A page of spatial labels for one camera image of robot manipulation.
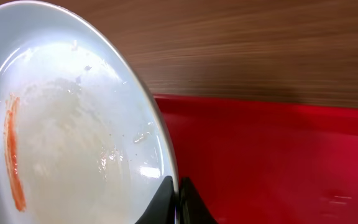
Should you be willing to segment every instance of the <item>plate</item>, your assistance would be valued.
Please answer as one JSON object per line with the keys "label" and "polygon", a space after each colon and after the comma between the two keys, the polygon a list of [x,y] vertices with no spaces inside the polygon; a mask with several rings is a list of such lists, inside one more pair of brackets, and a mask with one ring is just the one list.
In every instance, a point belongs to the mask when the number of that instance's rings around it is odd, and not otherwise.
{"label": "plate", "polygon": [[177,172],[158,109],[93,26],[0,6],[0,223],[135,223]]}

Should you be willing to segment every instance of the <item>sauce smear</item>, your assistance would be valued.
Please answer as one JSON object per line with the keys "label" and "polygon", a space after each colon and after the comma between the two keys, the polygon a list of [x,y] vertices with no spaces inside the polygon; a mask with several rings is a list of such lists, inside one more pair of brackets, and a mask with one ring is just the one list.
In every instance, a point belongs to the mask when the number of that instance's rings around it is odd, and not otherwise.
{"label": "sauce smear", "polygon": [[25,198],[22,184],[17,173],[17,136],[15,131],[16,113],[20,98],[11,95],[11,100],[6,101],[6,116],[4,122],[5,137],[5,162],[7,175],[11,184],[12,196],[18,211],[25,210]]}

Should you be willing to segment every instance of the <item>red surface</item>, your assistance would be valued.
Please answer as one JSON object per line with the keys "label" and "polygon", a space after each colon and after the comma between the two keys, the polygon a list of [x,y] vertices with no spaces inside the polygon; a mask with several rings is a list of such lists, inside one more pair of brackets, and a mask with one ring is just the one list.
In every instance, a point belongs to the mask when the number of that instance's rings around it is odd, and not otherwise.
{"label": "red surface", "polygon": [[358,110],[155,99],[219,223],[358,223]]}

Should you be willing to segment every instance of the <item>black object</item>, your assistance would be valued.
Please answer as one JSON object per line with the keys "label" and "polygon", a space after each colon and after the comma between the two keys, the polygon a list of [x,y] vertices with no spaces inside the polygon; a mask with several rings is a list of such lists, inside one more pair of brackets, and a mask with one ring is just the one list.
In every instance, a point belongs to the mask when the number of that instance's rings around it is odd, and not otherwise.
{"label": "black object", "polygon": [[174,196],[172,177],[166,176],[136,224],[174,224]]}
{"label": "black object", "polygon": [[218,224],[209,213],[189,177],[181,180],[180,210],[180,223],[182,224]]}
{"label": "black object", "polygon": [[176,200],[170,176],[163,179],[149,206],[136,224],[174,224],[175,208],[177,214],[180,214],[180,224],[217,224],[190,178],[182,178],[179,199]]}

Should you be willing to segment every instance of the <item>wooden surface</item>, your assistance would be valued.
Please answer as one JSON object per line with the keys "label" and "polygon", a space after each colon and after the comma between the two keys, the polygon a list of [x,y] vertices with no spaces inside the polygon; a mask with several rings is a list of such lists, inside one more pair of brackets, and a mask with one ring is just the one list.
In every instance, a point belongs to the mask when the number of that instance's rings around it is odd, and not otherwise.
{"label": "wooden surface", "polygon": [[51,2],[99,29],[154,93],[358,108],[358,0]]}

